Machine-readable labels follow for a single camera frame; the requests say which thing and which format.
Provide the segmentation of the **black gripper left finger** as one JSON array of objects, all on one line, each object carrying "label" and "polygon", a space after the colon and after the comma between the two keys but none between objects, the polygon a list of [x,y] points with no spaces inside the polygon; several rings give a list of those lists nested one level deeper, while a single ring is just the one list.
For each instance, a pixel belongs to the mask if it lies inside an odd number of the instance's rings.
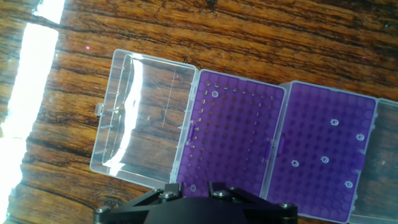
[{"label": "black gripper left finger", "polygon": [[93,223],[144,223],[152,208],[183,198],[183,192],[181,183],[165,184],[164,188],[152,189],[120,207],[103,205],[93,212]]}]

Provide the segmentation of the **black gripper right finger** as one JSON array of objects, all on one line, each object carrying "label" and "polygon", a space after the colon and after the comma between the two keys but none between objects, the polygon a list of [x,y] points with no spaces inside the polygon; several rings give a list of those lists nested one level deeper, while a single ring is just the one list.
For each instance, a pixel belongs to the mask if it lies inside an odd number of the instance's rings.
[{"label": "black gripper right finger", "polygon": [[224,182],[208,182],[207,186],[215,212],[223,215],[226,223],[298,223],[298,207],[293,203],[271,203]]}]

